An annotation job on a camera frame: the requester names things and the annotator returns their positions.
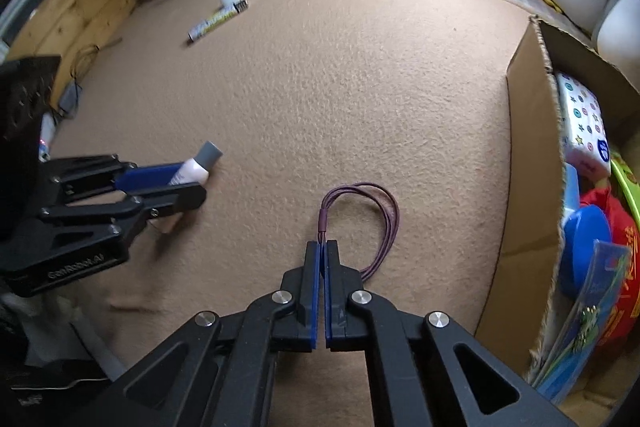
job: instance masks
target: triangular cutout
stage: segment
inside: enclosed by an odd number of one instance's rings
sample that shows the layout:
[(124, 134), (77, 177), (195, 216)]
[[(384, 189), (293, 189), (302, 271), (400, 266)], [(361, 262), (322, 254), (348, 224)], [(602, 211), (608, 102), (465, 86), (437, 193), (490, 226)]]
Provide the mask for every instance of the triangular cutout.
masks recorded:
[(177, 344), (127, 386), (124, 395), (140, 405), (161, 410), (188, 352), (189, 346), (186, 343)]
[(520, 394), (516, 388), (508, 384), (466, 344), (456, 345), (453, 351), (483, 414), (493, 414), (518, 401)]

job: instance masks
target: white bottle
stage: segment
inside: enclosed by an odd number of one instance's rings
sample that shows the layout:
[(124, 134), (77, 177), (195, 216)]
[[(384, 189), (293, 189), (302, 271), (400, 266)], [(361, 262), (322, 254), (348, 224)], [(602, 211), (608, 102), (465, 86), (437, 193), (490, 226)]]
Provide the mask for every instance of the white bottle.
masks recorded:
[[(169, 181), (169, 185), (182, 185), (185, 183), (198, 182), (204, 185), (209, 179), (209, 171), (222, 156), (222, 151), (211, 142), (205, 142), (198, 154), (189, 158), (180, 166), (174, 177)], [(163, 217), (149, 221), (156, 229), (162, 233), (169, 233), (174, 229), (175, 224), (180, 220), (182, 214)]]

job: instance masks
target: metal bolt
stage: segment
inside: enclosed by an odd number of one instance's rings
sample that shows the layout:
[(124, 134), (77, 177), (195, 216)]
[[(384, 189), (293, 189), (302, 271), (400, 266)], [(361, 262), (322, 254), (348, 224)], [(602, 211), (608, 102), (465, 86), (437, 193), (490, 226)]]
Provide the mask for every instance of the metal bolt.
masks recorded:
[(429, 314), (429, 322), (431, 326), (444, 328), (449, 324), (449, 315), (445, 312), (432, 312)]
[(366, 290), (357, 290), (351, 294), (351, 300), (358, 304), (368, 304), (371, 302), (371, 294)]
[(196, 315), (196, 324), (203, 328), (208, 328), (216, 321), (214, 312), (200, 312)]
[(293, 295), (291, 295), (291, 293), (286, 290), (278, 290), (276, 292), (273, 292), (273, 294), (271, 295), (271, 300), (273, 302), (277, 302), (278, 304), (287, 304), (291, 302), (292, 298)]

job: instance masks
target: cardboard box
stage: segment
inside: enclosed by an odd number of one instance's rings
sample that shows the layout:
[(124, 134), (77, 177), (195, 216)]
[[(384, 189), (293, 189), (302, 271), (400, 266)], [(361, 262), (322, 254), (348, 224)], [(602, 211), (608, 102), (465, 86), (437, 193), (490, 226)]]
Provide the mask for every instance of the cardboard box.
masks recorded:
[[(554, 71), (595, 94), (610, 144), (640, 173), (640, 94), (596, 52), (533, 17), (507, 70), (511, 180), (500, 255), (476, 337), (521, 375), (540, 347), (563, 247), (561, 117)], [(583, 373), (562, 409), (600, 425), (640, 372), (640, 328), (625, 352)]]

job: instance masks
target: blue round object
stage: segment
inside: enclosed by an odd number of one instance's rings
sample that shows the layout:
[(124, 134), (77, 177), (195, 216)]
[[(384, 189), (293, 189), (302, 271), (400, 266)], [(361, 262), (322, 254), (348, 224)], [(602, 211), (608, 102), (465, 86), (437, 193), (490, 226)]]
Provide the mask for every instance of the blue round object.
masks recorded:
[(611, 242), (611, 230), (604, 212), (594, 204), (576, 210), (564, 224), (564, 251), (560, 261), (562, 293), (577, 298), (593, 256), (594, 241)]

